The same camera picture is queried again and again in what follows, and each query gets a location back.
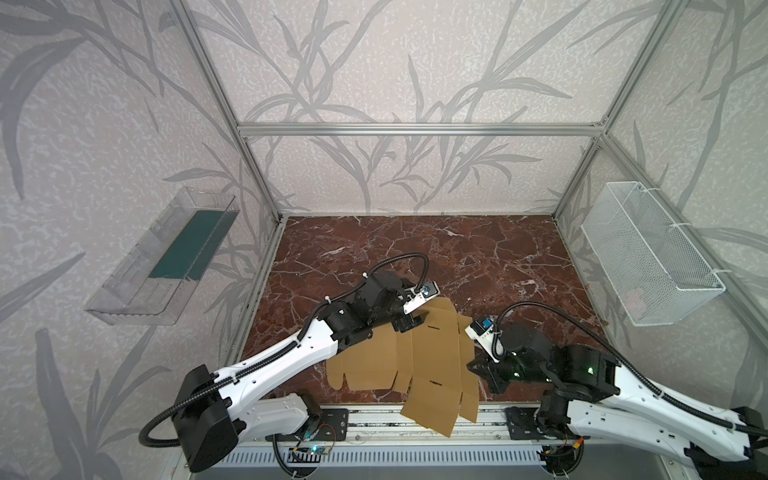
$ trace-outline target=cardboard sheet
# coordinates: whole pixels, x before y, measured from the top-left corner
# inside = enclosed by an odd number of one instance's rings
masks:
[[[415,314],[426,314],[415,329],[396,333],[391,325],[377,327],[373,338],[329,359],[328,383],[338,390],[346,378],[351,390],[408,392],[401,415],[449,437],[459,414],[477,422],[479,380],[466,368],[475,346],[464,331],[472,319],[457,314],[444,297]]]

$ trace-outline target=flattened cardboard box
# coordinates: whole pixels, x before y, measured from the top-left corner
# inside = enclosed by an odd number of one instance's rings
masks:
[[[350,390],[393,389],[406,393],[401,414],[449,437],[457,415],[477,422],[479,379],[466,365],[475,346],[464,329],[472,321],[459,315],[445,297],[415,312],[424,323],[406,333],[391,325],[373,330],[373,338],[349,347],[326,363],[328,383],[336,390],[346,378]]]

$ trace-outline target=leaf-patterned wallpaper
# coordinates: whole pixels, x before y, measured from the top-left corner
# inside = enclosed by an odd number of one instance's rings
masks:
[[[163,2],[0,2],[0,48],[0,477],[156,478],[137,429],[222,363],[275,225]],[[87,314],[181,186],[241,207],[182,317]]]
[[[662,4],[189,1],[241,122],[599,121]],[[587,141],[250,139],[298,214],[548,214]]]
[[[611,130],[637,164],[768,305],[768,2],[689,2]],[[578,229],[606,181],[602,154],[561,219],[595,308],[651,378],[768,415],[768,356],[722,299],[673,326],[635,327]]]
[[[768,2],[691,2],[611,132],[766,312],[767,31]],[[710,336],[744,332],[724,318],[686,351]],[[768,415],[768,356],[752,339],[742,352],[732,403]]]

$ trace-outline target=wallpaper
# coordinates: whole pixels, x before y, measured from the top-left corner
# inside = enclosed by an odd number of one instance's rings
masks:
[[[754,347],[741,322],[717,297],[679,323],[635,326],[621,305],[600,262],[581,231],[581,224],[597,201],[605,183],[626,181],[610,154],[598,153],[586,178],[558,218],[558,228],[581,280],[587,286],[592,306],[612,343],[646,376],[685,395],[721,407],[750,404],[753,398],[736,396],[757,386],[745,377],[762,369],[744,362],[745,351]],[[765,415],[766,405],[759,405]]]
[[[662,1],[190,0],[239,121],[599,121]]]
[[[268,137],[251,149],[302,214],[550,214],[588,137]]]
[[[156,478],[138,429],[227,354],[274,224],[163,2],[2,2],[0,31],[0,476]],[[182,186],[241,212],[176,325],[86,313]]]
[[[768,2],[691,2],[614,135],[768,311]],[[696,342],[744,337],[723,315]],[[661,339],[669,350],[680,343]],[[768,357],[753,339],[731,403],[768,415]],[[715,368],[718,356],[702,358]]]

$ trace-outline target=white wire mesh basket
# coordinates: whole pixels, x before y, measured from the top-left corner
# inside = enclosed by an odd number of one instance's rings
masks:
[[[581,225],[636,326],[670,325],[725,291],[717,273],[639,182],[610,182]]]

